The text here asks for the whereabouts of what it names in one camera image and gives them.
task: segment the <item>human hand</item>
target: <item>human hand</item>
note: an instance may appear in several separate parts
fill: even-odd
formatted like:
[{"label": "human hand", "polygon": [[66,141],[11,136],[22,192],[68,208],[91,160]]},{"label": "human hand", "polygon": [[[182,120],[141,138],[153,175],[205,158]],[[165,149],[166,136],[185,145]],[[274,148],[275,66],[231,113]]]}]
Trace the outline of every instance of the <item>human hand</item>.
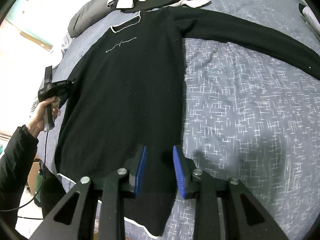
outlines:
[{"label": "human hand", "polygon": [[60,115],[59,107],[60,99],[58,97],[48,98],[40,102],[33,112],[29,122],[26,124],[27,130],[34,137],[37,138],[39,133],[44,130],[44,109],[47,105],[52,104],[52,117],[56,119]]}]

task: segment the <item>metal screw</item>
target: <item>metal screw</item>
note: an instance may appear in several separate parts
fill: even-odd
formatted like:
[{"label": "metal screw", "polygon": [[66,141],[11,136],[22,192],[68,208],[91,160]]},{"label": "metal screw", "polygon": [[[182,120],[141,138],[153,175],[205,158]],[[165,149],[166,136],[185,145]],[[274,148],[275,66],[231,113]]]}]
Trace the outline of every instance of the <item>metal screw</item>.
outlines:
[{"label": "metal screw", "polygon": [[80,179],[80,182],[81,182],[82,184],[87,184],[89,181],[90,181],[90,178],[87,177],[87,176],[84,176],[84,177],[82,177],[82,178]]},{"label": "metal screw", "polygon": [[127,174],[127,169],[125,169],[125,168],[120,168],[120,169],[117,171],[117,173],[118,173],[119,175],[125,175],[125,174]]},{"label": "metal screw", "polygon": [[193,170],[193,174],[196,176],[201,176],[203,173],[203,171],[201,169],[194,169]]},{"label": "metal screw", "polygon": [[236,177],[232,177],[232,178],[230,179],[230,183],[231,183],[232,185],[238,185],[238,184],[239,184],[239,179],[236,178]]}]

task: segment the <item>white hem trim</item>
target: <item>white hem trim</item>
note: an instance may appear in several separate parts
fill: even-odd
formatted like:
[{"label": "white hem trim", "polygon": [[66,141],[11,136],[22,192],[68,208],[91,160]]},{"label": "white hem trim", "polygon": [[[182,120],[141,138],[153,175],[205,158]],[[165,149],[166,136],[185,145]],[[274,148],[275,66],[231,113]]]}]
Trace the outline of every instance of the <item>white hem trim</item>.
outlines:
[{"label": "white hem trim", "polygon": [[[138,14],[138,15],[132,17],[131,19],[129,19],[129,20],[123,22],[123,23],[120,23],[120,24],[118,24],[118,25],[111,25],[110,29],[111,29],[114,33],[118,33],[118,32],[122,31],[122,30],[125,29],[125,28],[128,28],[128,27],[130,27],[130,26],[136,25],[136,24],[139,23],[140,20],[141,20],[140,12],[141,12],[141,11],[139,11],[139,14]],[[118,26],[120,26],[120,25],[122,25],[122,24],[124,24],[124,23],[126,23],[126,22],[128,22],[128,21],[130,21],[130,20],[132,20],[132,19],[134,19],[135,17],[138,17],[138,16],[139,16],[139,21],[138,21],[138,22],[136,22],[136,23],[134,23],[134,24],[131,24],[131,25],[127,26],[127,27],[124,27],[124,28],[122,28],[122,29],[119,30],[119,31],[115,31],[115,30],[113,29],[113,27],[118,27]]]},{"label": "white hem trim", "polygon": [[127,222],[129,222],[129,223],[131,223],[131,224],[134,224],[134,225],[137,226],[137,227],[143,228],[143,229],[145,230],[145,232],[148,234],[148,236],[150,236],[150,237],[153,238],[153,239],[158,239],[157,236],[153,236],[152,234],[150,234],[149,231],[148,231],[148,229],[146,229],[145,226],[139,225],[136,221],[131,220],[131,219],[126,218],[126,217],[124,217],[124,221],[127,221]]},{"label": "white hem trim", "polygon": [[57,173],[57,175],[59,175],[59,176],[61,176],[61,177],[65,178],[65,179],[67,179],[67,180],[70,180],[71,182],[73,182],[74,184],[76,184],[72,179],[69,179],[67,176],[64,176],[64,175],[63,175],[63,174],[61,174],[61,173]]}]

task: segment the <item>patterned bedsheet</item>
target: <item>patterned bedsheet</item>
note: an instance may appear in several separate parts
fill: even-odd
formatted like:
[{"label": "patterned bedsheet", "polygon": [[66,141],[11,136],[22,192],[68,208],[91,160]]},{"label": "patterned bedsheet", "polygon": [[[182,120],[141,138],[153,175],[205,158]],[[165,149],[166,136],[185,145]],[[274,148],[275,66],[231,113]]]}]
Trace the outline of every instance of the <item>patterned bedsheet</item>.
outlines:
[{"label": "patterned bedsheet", "polygon": [[[320,53],[300,19],[300,0],[211,1],[204,9],[277,29]],[[66,79],[110,25],[133,15],[114,11],[74,39],[53,79]],[[185,155],[217,178],[239,177],[289,239],[302,239],[320,210],[320,81],[232,43],[186,39],[185,55]],[[48,136],[46,165],[53,172],[64,110]],[[44,158],[44,135],[39,140]],[[66,190],[73,184],[62,182]],[[195,202],[178,195],[159,239],[192,239],[194,212]],[[125,227],[132,240],[152,239],[144,228],[128,221]]]}]

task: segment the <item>black jacket sleeve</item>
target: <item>black jacket sleeve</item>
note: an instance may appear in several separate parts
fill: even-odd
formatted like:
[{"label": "black jacket sleeve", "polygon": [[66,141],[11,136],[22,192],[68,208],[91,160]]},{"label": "black jacket sleeve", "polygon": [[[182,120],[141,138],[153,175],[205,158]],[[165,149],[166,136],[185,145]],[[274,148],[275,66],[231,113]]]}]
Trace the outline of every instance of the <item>black jacket sleeve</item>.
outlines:
[{"label": "black jacket sleeve", "polygon": [[[25,125],[18,127],[12,135],[4,156],[0,159],[0,210],[19,206],[36,156],[38,142],[38,139],[28,132]],[[14,229],[18,211],[0,213],[8,226]]]},{"label": "black jacket sleeve", "polygon": [[185,38],[233,42],[293,65],[320,80],[320,56],[290,36],[238,17],[205,9],[170,8]]}]

